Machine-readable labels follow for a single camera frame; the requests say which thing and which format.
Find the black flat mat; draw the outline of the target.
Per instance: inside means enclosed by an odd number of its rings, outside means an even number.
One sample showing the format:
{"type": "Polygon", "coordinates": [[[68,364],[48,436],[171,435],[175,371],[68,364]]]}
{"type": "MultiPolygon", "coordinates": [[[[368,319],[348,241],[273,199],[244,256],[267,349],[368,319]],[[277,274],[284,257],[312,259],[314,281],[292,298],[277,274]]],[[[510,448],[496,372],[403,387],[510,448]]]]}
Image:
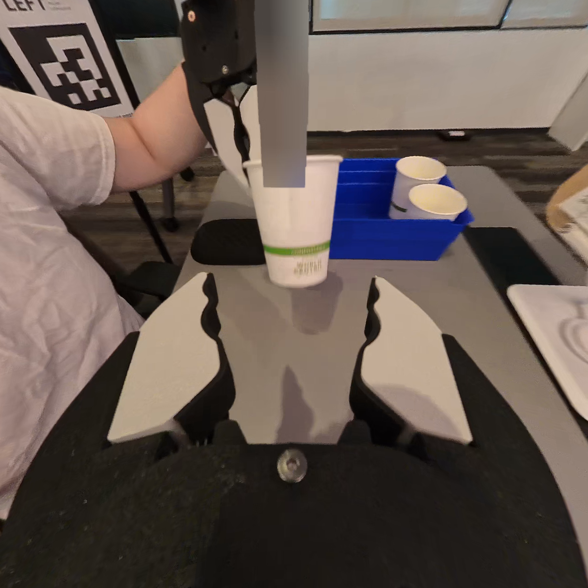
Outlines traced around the black flat mat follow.
{"type": "Polygon", "coordinates": [[[587,437],[587,420],[572,407],[507,295],[508,288],[513,285],[560,286],[560,281],[515,228],[469,226],[462,235],[534,356],[554,384],[570,415],[573,416],[584,437],[587,437]]]}

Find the black chair base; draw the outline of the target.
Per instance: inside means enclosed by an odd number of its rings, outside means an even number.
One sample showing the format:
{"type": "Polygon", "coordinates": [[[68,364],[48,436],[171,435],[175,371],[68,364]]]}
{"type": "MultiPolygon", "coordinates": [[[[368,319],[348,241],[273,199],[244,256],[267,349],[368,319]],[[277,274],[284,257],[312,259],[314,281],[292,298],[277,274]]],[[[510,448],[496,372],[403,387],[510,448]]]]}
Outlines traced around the black chair base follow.
{"type": "MultiPolygon", "coordinates": [[[[173,179],[170,178],[163,181],[161,188],[164,212],[164,216],[161,219],[161,224],[167,232],[177,232],[179,229],[179,222],[175,217],[175,190],[173,187],[173,179]]],[[[172,256],[169,253],[158,228],[156,227],[155,221],[149,212],[146,202],[143,200],[140,193],[136,190],[131,190],[129,192],[129,196],[164,262],[174,265],[172,256]]]]}

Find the white mount plate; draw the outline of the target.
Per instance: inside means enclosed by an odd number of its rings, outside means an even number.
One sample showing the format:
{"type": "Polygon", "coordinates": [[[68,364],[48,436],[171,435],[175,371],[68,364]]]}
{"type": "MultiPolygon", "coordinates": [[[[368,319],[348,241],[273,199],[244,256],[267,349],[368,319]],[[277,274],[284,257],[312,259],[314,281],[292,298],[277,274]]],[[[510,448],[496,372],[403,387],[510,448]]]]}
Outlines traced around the white mount plate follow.
{"type": "Polygon", "coordinates": [[[587,286],[517,284],[506,295],[571,407],[587,420],[587,286]]]}

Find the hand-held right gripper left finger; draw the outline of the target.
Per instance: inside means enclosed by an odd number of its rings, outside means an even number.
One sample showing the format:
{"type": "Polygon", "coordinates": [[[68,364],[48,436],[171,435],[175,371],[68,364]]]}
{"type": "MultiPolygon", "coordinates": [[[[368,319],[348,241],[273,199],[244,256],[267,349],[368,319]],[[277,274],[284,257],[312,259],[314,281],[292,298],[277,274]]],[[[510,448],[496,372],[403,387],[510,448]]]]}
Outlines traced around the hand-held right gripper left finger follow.
{"type": "Polygon", "coordinates": [[[212,442],[236,398],[217,305],[214,275],[198,273],[146,320],[109,429],[110,444],[158,433],[180,445],[212,442]]]}

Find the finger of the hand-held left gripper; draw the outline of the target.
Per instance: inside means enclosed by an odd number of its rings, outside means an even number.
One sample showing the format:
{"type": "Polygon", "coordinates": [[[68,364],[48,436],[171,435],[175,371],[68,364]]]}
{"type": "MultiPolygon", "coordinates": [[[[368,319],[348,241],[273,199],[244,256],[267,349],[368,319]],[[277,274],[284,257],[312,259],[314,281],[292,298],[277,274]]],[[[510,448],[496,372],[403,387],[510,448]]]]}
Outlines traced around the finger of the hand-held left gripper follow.
{"type": "Polygon", "coordinates": [[[235,141],[235,119],[230,105],[219,99],[211,99],[204,104],[208,119],[213,151],[222,162],[225,170],[243,187],[249,186],[243,170],[243,157],[238,151],[235,141]]]}
{"type": "Polygon", "coordinates": [[[305,187],[309,2],[255,1],[258,115],[264,187],[305,187]]]}

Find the black white marker board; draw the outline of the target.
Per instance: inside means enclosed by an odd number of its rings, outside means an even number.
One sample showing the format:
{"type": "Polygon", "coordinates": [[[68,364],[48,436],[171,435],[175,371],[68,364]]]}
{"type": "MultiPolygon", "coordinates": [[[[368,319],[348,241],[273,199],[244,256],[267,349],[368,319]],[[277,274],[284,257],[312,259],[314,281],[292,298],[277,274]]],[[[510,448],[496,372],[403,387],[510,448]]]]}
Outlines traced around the black white marker board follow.
{"type": "Polygon", "coordinates": [[[1,64],[19,90],[79,111],[139,105],[97,1],[1,1],[1,64]]]}

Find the blue plastic bin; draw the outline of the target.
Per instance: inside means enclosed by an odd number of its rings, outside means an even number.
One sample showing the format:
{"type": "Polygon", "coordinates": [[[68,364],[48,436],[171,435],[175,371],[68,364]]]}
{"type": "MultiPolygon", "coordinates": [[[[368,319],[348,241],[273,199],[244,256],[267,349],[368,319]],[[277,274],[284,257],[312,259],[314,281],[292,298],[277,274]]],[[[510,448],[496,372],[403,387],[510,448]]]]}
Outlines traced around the blue plastic bin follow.
{"type": "Polygon", "coordinates": [[[345,158],[339,167],[330,259],[437,261],[474,222],[389,217],[398,158],[345,158]]]}

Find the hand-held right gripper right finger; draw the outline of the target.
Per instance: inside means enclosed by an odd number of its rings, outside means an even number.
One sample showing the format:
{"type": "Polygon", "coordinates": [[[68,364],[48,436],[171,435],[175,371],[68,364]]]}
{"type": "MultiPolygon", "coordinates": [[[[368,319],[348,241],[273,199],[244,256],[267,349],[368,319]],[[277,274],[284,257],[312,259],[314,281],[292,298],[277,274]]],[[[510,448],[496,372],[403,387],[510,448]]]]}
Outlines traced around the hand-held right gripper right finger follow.
{"type": "Polygon", "coordinates": [[[349,404],[374,444],[408,446],[419,434],[473,441],[442,331],[380,276],[371,280],[364,337],[349,404]]]}

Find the black wrist rest pad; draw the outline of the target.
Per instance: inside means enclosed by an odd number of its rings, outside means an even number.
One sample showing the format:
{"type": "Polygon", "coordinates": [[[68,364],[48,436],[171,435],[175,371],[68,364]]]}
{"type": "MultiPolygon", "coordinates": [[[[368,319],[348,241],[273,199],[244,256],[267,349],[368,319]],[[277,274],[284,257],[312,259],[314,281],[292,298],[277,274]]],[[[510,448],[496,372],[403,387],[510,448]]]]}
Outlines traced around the black wrist rest pad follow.
{"type": "Polygon", "coordinates": [[[192,259],[210,266],[266,264],[256,219],[215,219],[198,227],[190,246],[192,259]]]}

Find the white paper cup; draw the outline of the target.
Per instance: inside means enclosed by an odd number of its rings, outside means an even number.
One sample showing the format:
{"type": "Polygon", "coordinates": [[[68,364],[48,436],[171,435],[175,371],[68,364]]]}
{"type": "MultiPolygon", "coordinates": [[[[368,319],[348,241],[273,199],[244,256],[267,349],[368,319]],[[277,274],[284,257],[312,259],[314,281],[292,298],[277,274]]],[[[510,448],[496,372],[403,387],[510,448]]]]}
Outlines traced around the white paper cup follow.
{"type": "Polygon", "coordinates": [[[305,187],[264,187],[262,162],[244,163],[271,283],[310,288],[324,282],[341,155],[309,155],[305,187]]]}
{"type": "Polygon", "coordinates": [[[408,156],[396,162],[389,217],[406,219],[409,207],[409,192],[413,187],[438,184],[445,177],[446,166],[439,160],[425,156],[408,156]]]}
{"type": "Polygon", "coordinates": [[[467,209],[467,199],[452,187],[422,184],[411,188],[407,218],[453,222],[467,209]]]}

